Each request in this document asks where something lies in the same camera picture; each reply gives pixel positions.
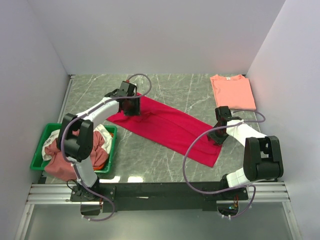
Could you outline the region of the magenta red t shirt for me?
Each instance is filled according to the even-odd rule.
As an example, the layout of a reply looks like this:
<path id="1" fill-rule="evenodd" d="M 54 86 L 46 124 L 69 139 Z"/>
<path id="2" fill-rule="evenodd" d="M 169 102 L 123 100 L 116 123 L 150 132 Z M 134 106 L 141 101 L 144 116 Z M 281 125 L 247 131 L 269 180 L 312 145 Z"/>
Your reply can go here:
<path id="1" fill-rule="evenodd" d="M 140 99 L 140 115 L 123 112 L 106 120 L 126 130 L 185 155 L 192 142 L 213 127 L 178 109 L 147 96 Z"/>

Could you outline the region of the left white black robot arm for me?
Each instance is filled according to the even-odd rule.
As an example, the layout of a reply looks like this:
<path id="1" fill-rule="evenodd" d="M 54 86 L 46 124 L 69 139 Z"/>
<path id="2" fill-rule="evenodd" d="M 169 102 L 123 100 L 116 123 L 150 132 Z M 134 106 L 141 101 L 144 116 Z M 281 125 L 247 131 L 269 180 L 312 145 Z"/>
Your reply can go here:
<path id="1" fill-rule="evenodd" d="M 94 130 L 105 119 L 117 113 L 139 115 L 140 99 L 137 90 L 135 84 L 123 81 L 118 89 L 106 94 L 94 106 L 81 113 L 67 113 L 62 119 L 57 146 L 63 158 L 74 169 L 76 181 L 83 188 L 82 195 L 88 201 L 94 201 L 100 195 L 99 178 L 90 158 Z"/>

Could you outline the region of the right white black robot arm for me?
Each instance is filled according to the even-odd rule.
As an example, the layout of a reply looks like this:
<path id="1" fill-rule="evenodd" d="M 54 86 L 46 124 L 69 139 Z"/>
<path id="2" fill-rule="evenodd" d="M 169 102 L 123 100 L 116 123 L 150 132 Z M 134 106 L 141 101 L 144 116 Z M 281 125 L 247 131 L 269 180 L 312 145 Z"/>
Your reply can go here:
<path id="1" fill-rule="evenodd" d="M 221 146 L 230 136 L 244 147 L 242 167 L 222 177 L 222 185 L 219 187 L 222 198 L 232 199 L 239 186 L 283 176 L 281 146 L 276 136 L 268 136 L 253 129 L 248 125 L 248 120 L 233 116 L 228 106 L 217 107 L 215 116 L 217 123 L 207 138 Z"/>

